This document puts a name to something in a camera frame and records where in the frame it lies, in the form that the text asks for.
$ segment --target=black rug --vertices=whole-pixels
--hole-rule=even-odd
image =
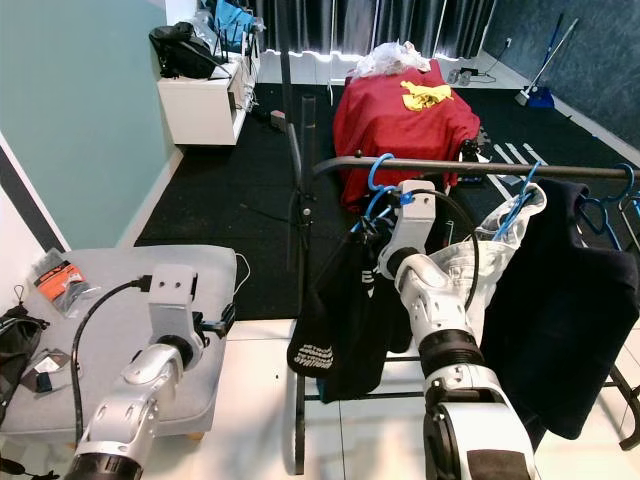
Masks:
[[[342,91],[343,87],[334,87],[334,105]],[[331,158],[335,156],[331,138],[334,109],[326,88],[294,86],[297,118],[304,94],[317,97],[317,158]],[[259,84],[256,96],[260,106],[247,116],[235,147],[187,149],[136,245],[233,248],[251,265],[251,277],[236,296],[238,318],[292,318],[297,313],[297,277],[286,269],[288,224],[270,218],[285,219],[293,188],[286,137],[266,118],[271,110],[282,109],[281,85]],[[333,176],[319,178],[314,192],[312,274],[354,221],[340,209],[340,188]],[[238,263],[240,280],[246,270]]]
[[[294,86],[296,108],[303,94],[317,97],[319,159],[334,156],[331,125],[342,91],[334,87],[331,108],[324,86]],[[514,100],[516,90],[459,89],[458,93],[481,118],[493,143],[503,148],[505,142],[513,143],[532,164],[533,159],[521,148],[525,142],[551,165],[612,166],[624,161],[555,110],[521,107]],[[236,297],[238,317],[291,318],[297,310],[297,287],[296,274],[286,269],[288,225],[269,217],[284,219],[287,215],[291,165],[284,134],[273,130],[264,118],[271,110],[282,108],[281,86],[260,84],[256,95],[260,107],[245,120],[238,145],[187,150],[136,245],[210,244],[233,248],[251,264],[251,278]],[[502,159],[493,152],[492,161]],[[574,181],[588,183],[596,196],[623,186],[617,181]],[[507,189],[515,193],[518,186]],[[317,179],[315,194],[312,274],[354,222],[339,206],[340,185],[334,177]],[[452,196],[476,221],[503,201],[488,181],[479,187],[454,189]],[[269,216],[256,213],[256,209]],[[621,230],[618,219],[612,220]],[[594,242],[607,245],[602,238]],[[239,262],[238,278],[244,273]]]

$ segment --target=gray ottoman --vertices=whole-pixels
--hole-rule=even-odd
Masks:
[[[236,258],[233,250],[205,245],[171,245],[126,249],[76,250],[64,257],[77,265],[87,280],[102,287],[96,298],[82,304],[78,318],[64,318],[38,292],[25,300],[29,314],[51,322],[37,351],[58,348],[71,353],[82,316],[93,301],[111,288],[144,274],[159,263],[190,265],[198,272],[193,310],[205,321],[218,321],[233,299]],[[85,328],[79,348],[84,374],[80,379],[85,425],[120,371],[143,349],[151,335],[148,294],[127,289],[107,300]],[[211,429],[225,339],[206,334],[211,344],[198,365],[185,373],[177,397],[162,412],[158,435],[206,432]],[[15,440],[72,442],[74,410],[71,387],[37,396],[20,385],[7,410],[0,433]]]

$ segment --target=teal wall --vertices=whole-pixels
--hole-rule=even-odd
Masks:
[[[0,0],[0,131],[72,248],[114,246],[173,151],[165,23],[145,0]]]

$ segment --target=white cabinet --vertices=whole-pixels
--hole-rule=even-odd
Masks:
[[[229,54],[213,77],[200,80],[179,77],[158,81],[158,91],[173,141],[177,145],[235,145],[251,103],[260,59]]]

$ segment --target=white tile floor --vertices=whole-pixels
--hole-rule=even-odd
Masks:
[[[145,480],[280,480],[293,471],[294,375],[286,365],[292,321],[238,322],[233,327],[220,380],[212,430],[202,441],[166,437],[155,441]],[[618,367],[634,385],[640,364],[631,352],[640,341],[632,332]],[[419,390],[416,363],[385,368],[377,392]],[[307,382],[307,393],[315,386]],[[406,480],[424,478],[421,398],[306,403],[305,474],[314,480]],[[619,480],[640,477],[640,447],[618,446],[625,403],[616,389],[600,395],[582,436],[568,441],[547,434],[536,454],[543,480]],[[21,453],[3,448],[36,472],[64,472],[71,450],[64,445],[30,445]]]

